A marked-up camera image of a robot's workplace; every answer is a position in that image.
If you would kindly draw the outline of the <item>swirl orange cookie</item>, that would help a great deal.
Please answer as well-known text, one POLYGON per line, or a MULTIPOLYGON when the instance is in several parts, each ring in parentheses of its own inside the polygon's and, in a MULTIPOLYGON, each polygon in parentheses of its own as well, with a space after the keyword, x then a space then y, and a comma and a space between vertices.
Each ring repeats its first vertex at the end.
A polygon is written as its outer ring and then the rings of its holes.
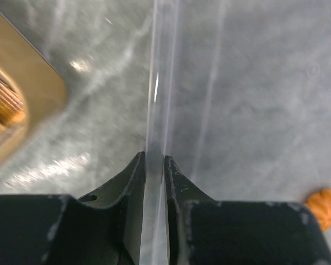
POLYGON ((321 229, 331 229, 331 189, 323 188, 319 192, 311 194, 305 206, 313 213, 321 229))

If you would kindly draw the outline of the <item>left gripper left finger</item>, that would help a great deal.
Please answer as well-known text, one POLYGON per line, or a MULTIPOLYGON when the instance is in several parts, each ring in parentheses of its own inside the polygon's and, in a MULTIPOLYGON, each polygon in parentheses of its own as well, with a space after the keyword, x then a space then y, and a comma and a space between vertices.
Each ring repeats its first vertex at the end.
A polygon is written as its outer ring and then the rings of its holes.
POLYGON ((145 153, 76 199, 0 195, 0 264, 139 264, 145 153))

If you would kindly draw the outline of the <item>clear plastic tray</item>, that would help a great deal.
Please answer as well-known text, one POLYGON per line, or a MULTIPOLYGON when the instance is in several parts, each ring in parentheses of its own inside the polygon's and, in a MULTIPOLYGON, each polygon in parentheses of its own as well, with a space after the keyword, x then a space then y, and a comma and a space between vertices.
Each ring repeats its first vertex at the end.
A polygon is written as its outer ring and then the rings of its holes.
POLYGON ((155 1, 141 264, 167 264, 163 161, 216 200, 331 188, 331 1, 155 1))

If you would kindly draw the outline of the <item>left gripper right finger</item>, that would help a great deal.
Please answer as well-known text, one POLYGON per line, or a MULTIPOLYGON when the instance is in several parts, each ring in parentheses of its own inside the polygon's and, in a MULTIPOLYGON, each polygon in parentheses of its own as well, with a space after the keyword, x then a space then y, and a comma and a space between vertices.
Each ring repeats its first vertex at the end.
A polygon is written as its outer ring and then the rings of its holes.
POLYGON ((316 218, 289 202, 214 200, 164 159, 170 264, 331 264, 316 218))

